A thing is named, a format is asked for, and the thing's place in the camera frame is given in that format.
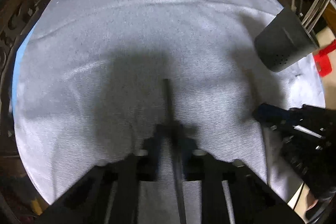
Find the grey towel cloth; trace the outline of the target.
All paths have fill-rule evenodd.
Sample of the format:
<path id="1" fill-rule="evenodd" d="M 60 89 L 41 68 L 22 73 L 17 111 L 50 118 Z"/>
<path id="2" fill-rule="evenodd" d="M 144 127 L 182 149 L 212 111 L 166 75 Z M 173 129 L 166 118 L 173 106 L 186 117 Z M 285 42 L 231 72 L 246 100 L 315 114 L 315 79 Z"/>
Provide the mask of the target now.
<path id="1" fill-rule="evenodd" d="M 262 103 L 323 106 L 312 53 L 280 72 L 255 38 L 276 0 L 51 0 L 21 61 L 13 112 L 19 156 L 48 207 L 94 166 L 137 153 L 164 126 L 155 181 L 139 185 L 137 223 L 180 223 L 163 80 L 175 120 L 199 149 L 240 160 L 286 204 L 299 178 L 282 159 Z M 201 222 L 201 182 L 182 175 L 187 223 Z"/>

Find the dark chopstick two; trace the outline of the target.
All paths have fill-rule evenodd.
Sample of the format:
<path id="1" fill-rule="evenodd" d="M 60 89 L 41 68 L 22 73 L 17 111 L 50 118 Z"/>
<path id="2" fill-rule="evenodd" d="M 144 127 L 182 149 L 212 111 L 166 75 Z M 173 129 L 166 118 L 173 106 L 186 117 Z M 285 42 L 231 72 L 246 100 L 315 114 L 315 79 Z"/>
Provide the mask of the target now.
<path id="1" fill-rule="evenodd" d="M 323 0 L 322 4 L 318 6 L 317 11 L 314 13 L 313 17 L 308 20 L 308 23 L 305 25 L 305 28 L 308 33 L 311 33 L 314 26 L 320 19 L 320 17 L 323 15 L 325 9 L 327 8 L 327 5 L 330 3 L 331 0 Z"/>

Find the red plastic chair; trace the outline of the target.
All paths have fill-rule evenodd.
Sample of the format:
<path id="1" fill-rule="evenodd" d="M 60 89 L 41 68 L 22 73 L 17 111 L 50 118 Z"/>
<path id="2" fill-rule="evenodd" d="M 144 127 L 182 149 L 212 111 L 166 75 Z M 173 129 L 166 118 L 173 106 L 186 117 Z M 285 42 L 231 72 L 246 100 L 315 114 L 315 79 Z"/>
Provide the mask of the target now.
<path id="1" fill-rule="evenodd" d="M 332 51 L 335 51 L 335 49 L 336 49 L 336 41 L 333 40 L 331 44 L 319 50 L 313 56 L 320 77 L 325 77 L 333 71 L 328 54 L 331 53 Z"/>

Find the dark chopstick seven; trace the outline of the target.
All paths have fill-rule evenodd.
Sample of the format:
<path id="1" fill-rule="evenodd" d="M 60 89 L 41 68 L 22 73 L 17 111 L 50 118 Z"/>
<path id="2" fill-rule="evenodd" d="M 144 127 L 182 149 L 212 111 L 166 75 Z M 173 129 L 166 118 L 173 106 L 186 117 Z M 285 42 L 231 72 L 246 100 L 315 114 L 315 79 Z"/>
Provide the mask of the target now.
<path id="1" fill-rule="evenodd" d="M 308 9 L 307 13 L 303 17 L 303 20 L 301 22 L 302 26 L 305 28 L 305 25 L 308 23 L 308 20 L 310 20 L 314 13 L 317 11 L 318 6 L 321 5 L 323 0 L 314 0 L 311 7 Z"/>

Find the blue table cover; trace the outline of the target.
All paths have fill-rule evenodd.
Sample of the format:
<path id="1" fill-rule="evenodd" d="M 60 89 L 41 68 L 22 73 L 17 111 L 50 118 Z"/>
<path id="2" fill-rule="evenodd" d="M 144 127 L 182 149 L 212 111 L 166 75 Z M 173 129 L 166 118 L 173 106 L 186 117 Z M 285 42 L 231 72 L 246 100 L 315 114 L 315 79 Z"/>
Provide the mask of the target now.
<path id="1" fill-rule="evenodd" d="M 35 26 L 36 26 L 36 24 L 33 26 L 31 31 L 27 34 L 27 36 L 25 37 L 24 41 L 22 42 L 22 44 L 18 48 L 17 53 L 15 55 L 15 63 L 14 63 L 12 87 L 11 87 L 11 102 L 12 102 L 13 112 L 15 112 L 15 106 L 16 106 L 16 103 L 17 103 L 17 87 L 18 87 L 18 81 L 19 81 L 21 61 L 23 59 L 23 55 L 25 53 L 25 49 L 27 47 L 27 44 L 30 41 L 31 35 L 34 32 Z"/>

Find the dark chopstick five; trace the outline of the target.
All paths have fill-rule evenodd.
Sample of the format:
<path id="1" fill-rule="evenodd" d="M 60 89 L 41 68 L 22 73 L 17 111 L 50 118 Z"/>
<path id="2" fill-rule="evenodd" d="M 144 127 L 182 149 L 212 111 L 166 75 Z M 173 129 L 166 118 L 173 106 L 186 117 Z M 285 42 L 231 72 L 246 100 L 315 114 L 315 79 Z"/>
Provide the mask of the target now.
<path id="1" fill-rule="evenodd" d="M 163 88 L 166 104 L 166 124 L 168 127 L 167 136 L 171 143 L 171 158 L 174 173 L 175 194 L 177 198 L 178 214 L 180 223 L 187 223 L 185 202 L 183 195 L 183 181 L 182 181 L 182 158 L 179 146 L 179 123 L 175 120 L 173 108 L 173 94 L 171 91 L 171 84 L 169 79 L 163 80 Z"/>

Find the dark grey utensil holder cup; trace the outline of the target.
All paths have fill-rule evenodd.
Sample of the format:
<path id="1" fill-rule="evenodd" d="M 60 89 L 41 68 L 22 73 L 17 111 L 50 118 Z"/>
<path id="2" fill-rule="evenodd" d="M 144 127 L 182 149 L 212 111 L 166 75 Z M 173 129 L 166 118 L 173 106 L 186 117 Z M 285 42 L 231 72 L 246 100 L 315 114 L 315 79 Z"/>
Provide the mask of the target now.
<path id="1" fill-rule="evenodd" d="M 316 37 L 287 7 L 255 38 L 254 45 L 262 63 L 273 72 L 287 69 L 319 48 Z"/>

